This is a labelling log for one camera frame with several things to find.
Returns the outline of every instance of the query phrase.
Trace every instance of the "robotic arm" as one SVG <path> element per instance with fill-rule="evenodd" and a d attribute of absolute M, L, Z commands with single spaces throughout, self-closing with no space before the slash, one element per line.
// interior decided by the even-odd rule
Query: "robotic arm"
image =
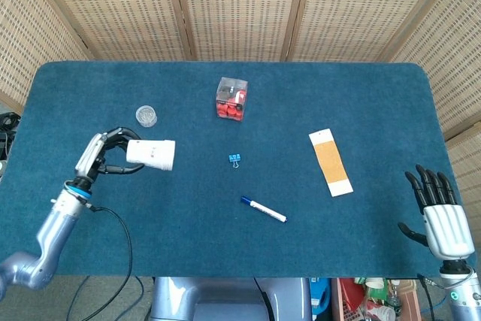
<path fill-rule="evenodd" d="M 77 222 L 84 206 L 92 195 L 90 187 L 98 174 L 132 174 L 144 165 L 120 167 L 105 164 L 106 151 L 120 147 L 127 151 L 129 139 L 140 140 L 132 130 L 118 127 L 95 135 L 75 167 L 75 178 L 66 181 L 53 207 L 37 233 L 40 256 L 17 252 L 0 264 L 0 301 L 8 285 L 21 285 L 41 289 L 51 280 L 59 263 L 60 253 Z"/>
<path fill-rule="evenodd" d="M 481 321 L 481 287 L 475 270 L 466 258 L 475 252 L 464 209 L 455 199 L 447 177 L 416 166 L 421 183 L 410 172 L 406 178 L 414 190 L 424 218 L 426 235 L 412 231 L 404 223 L 399 229 L 411 240 L 428 247 L 434 257 L 443 261 L 440 276 L 443 285 L 424 279 L 446 290 L 453 318 L 457 321 Z"/>

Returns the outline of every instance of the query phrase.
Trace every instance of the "blue felt tablecloth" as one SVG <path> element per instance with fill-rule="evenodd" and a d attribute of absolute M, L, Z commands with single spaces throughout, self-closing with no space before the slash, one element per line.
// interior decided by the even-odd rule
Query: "blue felt tablecloth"
<path fill-rule="evenodd" d="M 221 77 L 249 81 L 242 123 L 216 117 Z M 151 129 L 135 119 L 153 106 Z M 134 274 L 333 277 L 436 274 L 439 262 L 398 230 L 422 231 L 404 171 L 451 179 L 428 79 L 414 64 L 53 62 L 35 76 L 0 185 L 0 259 L 38 252 L 35 233 L 90 138 L 115 126 L 177 142 L 172 172 L 100 175 L 92 203 L 124 217 Z M 332 198 L 308 135 L 330 128 L 354 193 Z M 239 153 L 233 169 L 228 155 Z M 121 151 L 110 155 L 121 159 Z M 281 223 L 241 203 L 250 198 Z M 126 241 L 85 210 L 63 274 L 124 274 Z"/>

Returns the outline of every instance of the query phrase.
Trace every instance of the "robot finger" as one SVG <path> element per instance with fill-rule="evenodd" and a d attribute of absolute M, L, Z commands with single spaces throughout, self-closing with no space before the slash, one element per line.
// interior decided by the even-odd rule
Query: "robot finger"
<path fill-rule="evenodd" d="M 446 177 L 443 173 L 437 172 L 437 176 L 441 180 L 441 183 L 443 184 L 443 188 L 446 191 L 447 195 L 447 203 L 448 204 L 458 204 L 456 201 L 456 197 L 454 195 L 454 191 L 452 190 L 451 183 L 448 180 L 448 177 Z"/>
<path fill-rule="evenodd" d="M 426 197 L 424 196 L 424 192 L 422 190 L 421 184 L 417 180 L 416 177 L 410 172 L 404 172 L 407 180 L 411 183 L 411 186 L 414 191 L 414 196 L 418 202 L 419 212 L 424 214 L 424 207 L 428 206 L 428 202 L 426 201 Z"/>
<path fill-rule="evenodd" d="M 431 182 L 434 184 L 439 203 L 446 204 L 446 197 L 444 196 L 443 185 L 441 184 L 436 174 L 431 169 L 426 169 L 426 172 L 428 172 L 429 178 L 431 179 Z"/>
<path fill-rule="evenodd" d="M 419 172 L 421 176 L 422 185 L 424 186 L 424 191 L 426 195 L 426 201 L 429 205 L 439 204 L 439 200 L 437 199 L 436 192 L 434 190 L 433 183 L 429 179 L 428 173 L 421 165 L 416 165 L 416 170 Z"/>

